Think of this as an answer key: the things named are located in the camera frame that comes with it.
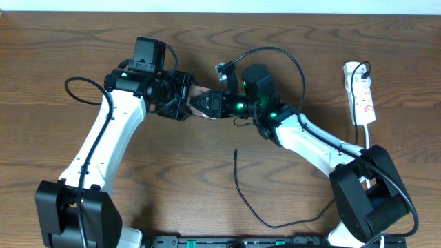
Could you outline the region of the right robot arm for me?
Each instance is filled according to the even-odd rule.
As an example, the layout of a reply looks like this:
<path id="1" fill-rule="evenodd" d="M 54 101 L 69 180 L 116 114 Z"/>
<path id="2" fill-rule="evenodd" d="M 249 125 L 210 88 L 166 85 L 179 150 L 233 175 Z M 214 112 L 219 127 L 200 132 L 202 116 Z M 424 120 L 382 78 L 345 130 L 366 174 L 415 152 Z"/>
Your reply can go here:
<path id="1" fill-rule="evenodd" d="M 323 172 L 341 219 L 327 237 L 330 245 L 367 247 L 404 238 L 386 230 L 415 209 L 386 149 L 379 145 L 363 149 L 309 122 L 280 100 L 266 65 L 245 68 L 242 81 L 244 93 L 210 89 L 192 97 L 190 105 L 210 118 L 252 118 L 263 138 Z"/>

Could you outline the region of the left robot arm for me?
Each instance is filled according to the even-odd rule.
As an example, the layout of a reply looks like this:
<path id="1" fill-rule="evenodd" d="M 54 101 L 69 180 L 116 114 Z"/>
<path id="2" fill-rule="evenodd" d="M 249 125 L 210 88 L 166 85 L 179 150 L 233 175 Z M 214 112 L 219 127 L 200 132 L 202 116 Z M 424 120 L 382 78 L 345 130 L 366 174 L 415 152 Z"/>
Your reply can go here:
<path id="1" fill-rule="evenodd" d="M 111 199 L 122 157 L 135 130 L 154 108 L 184 121 L 192 74 L 164 70 L 162 41 L 138 37 L 134 56 L 94 83 L 103 95 L 98 116 L 78 154 L 58 181 L 43 180 L 35 203 L 46 247 L 142 247 L 142 231 L 123 224 Z"/>

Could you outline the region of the Galaxy S25 Ultra smartphone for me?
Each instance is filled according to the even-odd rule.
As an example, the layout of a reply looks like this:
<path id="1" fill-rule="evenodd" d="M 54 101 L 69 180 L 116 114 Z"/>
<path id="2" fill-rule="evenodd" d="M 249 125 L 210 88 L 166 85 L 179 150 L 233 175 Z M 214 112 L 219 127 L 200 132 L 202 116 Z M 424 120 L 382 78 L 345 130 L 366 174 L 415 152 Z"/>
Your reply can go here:
<path id="1" fill-rule="evenodd" d="M 216 120 L 216 117 L 210 116 L 209 97 L 204 99 L 205 93 L 210 91 L 207 87 L 201 87 L 192 85 L 189 89 L 189 94 L 186 102 L 186 106 L 189 109 L 190 114 L 201 118 L 206 118 L 212 121 Z"/>

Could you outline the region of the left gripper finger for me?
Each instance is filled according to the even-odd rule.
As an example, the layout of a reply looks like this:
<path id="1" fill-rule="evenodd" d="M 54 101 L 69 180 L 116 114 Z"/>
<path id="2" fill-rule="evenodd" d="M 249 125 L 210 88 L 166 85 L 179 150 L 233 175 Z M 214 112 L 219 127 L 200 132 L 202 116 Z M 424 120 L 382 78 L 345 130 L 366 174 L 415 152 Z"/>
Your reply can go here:
<path id="1" fill-rule="evenodd" d="M 196 79 L 192 73 L 177 71 L 175 73 L 176 84 L 180 87 L 186 87 L 188 90 L 192 85 L 196 85 Z"/>
<path id="2" fill-rule="evenodd" d="M 170 118 L 177 121 L 185 121 L 192 116 L 189 108 L 181 101 L 181 97 L 175 94 L 168 102 L 156 107 L 159 116 Z"/>

